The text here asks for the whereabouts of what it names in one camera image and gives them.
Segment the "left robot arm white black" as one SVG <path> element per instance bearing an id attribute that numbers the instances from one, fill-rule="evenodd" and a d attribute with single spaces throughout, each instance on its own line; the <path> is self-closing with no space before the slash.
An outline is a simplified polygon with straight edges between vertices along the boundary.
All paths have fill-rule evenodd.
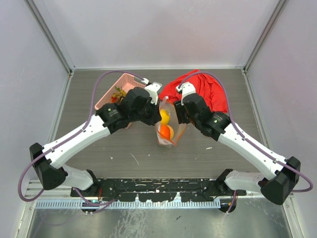
<path id="1" fill-rule="evenodd" d="M 78 170 L 66 165 L 75 154 L 95 141 L 107 137 L 130 123 L 141 121 L 155 125 L 161 120 L 158 94 L 161 84 L 152 83 L 145 88 L 135 87 L 118 103 L 104 104 L 83 124 L 60 139 L 45 146 L 30 146 L 33 168 L 44 190 L 60 185 L 82 190 L 87 196 L 99 192 L 99 184 L 90 170 Z"/>

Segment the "yellow lemon fruit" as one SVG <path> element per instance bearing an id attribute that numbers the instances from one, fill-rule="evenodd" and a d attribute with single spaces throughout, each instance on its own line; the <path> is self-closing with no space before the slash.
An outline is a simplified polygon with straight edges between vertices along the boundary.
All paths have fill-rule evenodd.
<path id="1" fill-rule="evenodd" d="M 162 125 L 167 125 L 167 124 L 169 123 L 169 121 L 170 121 L 170 113 L 167 112 L 167 111 L 164 110 L 164 109 L 161 109 L 161 110 L 159 111 L 159 113 L 160 113 L 160 116 L 161 116 L 161 121 L 160 121 L 160 123 L 161 123 Z"/>

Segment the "clear zip top bag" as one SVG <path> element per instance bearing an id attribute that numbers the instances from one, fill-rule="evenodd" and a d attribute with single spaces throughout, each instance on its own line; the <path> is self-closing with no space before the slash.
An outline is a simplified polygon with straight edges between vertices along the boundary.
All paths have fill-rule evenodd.
<path id="1" fill-rule="evenodd" d="M 176 147 L 186 130 L 186 124 L 179 124 L 174 104 L 167 96 L 160 101 L 159 113 L 161 121 L 155 124 L 158 144 Z"/>

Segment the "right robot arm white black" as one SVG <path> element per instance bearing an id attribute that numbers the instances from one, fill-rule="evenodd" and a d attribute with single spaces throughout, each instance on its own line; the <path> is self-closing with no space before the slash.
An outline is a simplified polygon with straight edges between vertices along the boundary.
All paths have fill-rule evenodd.
<path id="1" fill-rule="evenodd" d="M 226 145 L 257 169 L 257 173 L 227 169 L 218 177 L 222 195 L 234 190 L 261 193 L 267 200 L 282 205 L 299 181 L 300 161 L 274 153 L 245 133 L 223 112 L 212 112 L 202 96 L 190 94 L 174 102 L 179 123 L 192 123 L 204 136 Z"/>

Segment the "orange tangerine fruit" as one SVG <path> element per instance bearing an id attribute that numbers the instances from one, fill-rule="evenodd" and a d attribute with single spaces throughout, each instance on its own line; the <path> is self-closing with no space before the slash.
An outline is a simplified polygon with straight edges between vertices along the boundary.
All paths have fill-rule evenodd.
<path id="1" fill-rule="evenodd" d="M 165 139 L 171 140 L 174 137 L 174 130 L 170 125 L 161 125 L 159 130 L 161 136 Z"/>

